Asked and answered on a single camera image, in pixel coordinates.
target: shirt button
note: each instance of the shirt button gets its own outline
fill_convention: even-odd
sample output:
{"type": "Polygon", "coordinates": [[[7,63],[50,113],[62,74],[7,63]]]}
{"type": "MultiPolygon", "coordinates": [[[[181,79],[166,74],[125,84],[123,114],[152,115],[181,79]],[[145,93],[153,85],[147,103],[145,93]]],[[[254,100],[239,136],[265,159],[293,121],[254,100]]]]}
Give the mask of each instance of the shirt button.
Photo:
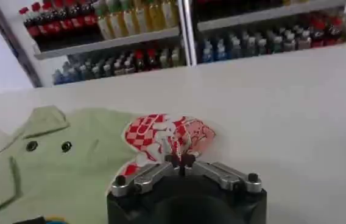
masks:
{"type": "Polygon", "coordinates": [[[38,147],[38,142],[37,142],[37,141],[30,141],[30,142],[28,142],[28,144],[27,144],[26,150],[27,150],[28,152],[32,152],[32,151],[34,151],[35,149],[37,149],[37,147],[38,147]]]}
{"type": "Polygon", "coordinates": [[[71,142],[64,142],[62,144],[62,151],[63,152],[68,152],[70,150],[71,146],[72,146],[71,142]]]}

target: white table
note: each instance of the white table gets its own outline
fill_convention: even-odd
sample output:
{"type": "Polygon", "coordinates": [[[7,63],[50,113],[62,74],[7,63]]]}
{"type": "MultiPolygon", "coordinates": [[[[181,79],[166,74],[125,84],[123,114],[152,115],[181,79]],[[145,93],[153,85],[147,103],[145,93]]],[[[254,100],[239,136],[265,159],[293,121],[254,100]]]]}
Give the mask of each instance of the white table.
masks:
{"type": "Polygon", "coordinates": [[[198,117],[204,159],[261,175],[269,223],[346,223],[346,45],[4,94],[0,129],[43,105],[198,117]]]}

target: shirt collar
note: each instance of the shirt collar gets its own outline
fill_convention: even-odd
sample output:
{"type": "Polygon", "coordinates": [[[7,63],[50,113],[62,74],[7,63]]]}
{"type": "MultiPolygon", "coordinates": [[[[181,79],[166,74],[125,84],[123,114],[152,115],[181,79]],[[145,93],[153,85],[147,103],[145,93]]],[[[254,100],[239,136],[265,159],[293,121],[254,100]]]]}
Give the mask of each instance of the shirt collar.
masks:
{"type": "Polygon", "coordinates": [[[55,106],[33,110],[24,126],[23,138],[32,138],[62,130],[70,126],[65,114],[55,106]]]}

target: light green shirt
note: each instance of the light green shirt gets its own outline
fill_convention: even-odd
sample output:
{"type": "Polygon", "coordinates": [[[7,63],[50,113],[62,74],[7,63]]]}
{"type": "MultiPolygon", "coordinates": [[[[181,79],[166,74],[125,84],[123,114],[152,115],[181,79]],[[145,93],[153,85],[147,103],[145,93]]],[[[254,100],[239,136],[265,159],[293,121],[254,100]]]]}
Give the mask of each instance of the light green shirt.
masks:
{"type": "Polygon", "coordinates": [[[136,116],[102,108],[37,108],[0,151],[0,223],[59,216],[108,223],[105,192],[136,152],[122,132],[136,116]],[[28,152],[28,143],[38,146],[28,152]],[[71,148],[63,152],[62,144],[71,148]]]}

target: shelf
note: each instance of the shelf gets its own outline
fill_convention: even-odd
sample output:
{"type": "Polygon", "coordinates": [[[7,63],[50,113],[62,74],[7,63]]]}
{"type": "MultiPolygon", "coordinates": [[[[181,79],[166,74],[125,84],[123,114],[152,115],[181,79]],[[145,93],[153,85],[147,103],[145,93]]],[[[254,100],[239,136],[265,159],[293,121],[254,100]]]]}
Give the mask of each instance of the shelf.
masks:
{"type": "Polygon", "coordinates": [[[274,9],[267,9],[259,12],[205,21],[198,23],[197,28],[199,31],[212,30],[228,26],[252,23],[255,21],[291,16],[300,13],[308,13],[311,11],[328,9],[345,4],[346,0],[310,0],[309,2],[305,3],[298,3],[274,9]]]}
{"type": "Polygon", "coordinates": [[[66,48],[61,48],[61,49],[56,49],[51,51],[40,52],[36,47],[35,57],[39,60],[42,60],[47,58],[54,58],[54,57],[69,55],[69,54],[79,54],[79,53],[95,51],[99,49],[125,46],[129,44],[140,43],[140,42],[145,42],[150,40],[159,40],[159,39],[164,39],[169,37],[177,37],[179,34],[180,34],[180,31],[178,27],[175,27],[175,28],[165,29],[161,31],[141,33],[134,36],[116,38],[112,40],[100,41],[100,42],[91,43],[91,44],[83,44],[83,45],[78,45],[73,47],[66,47],[66,48]]]}

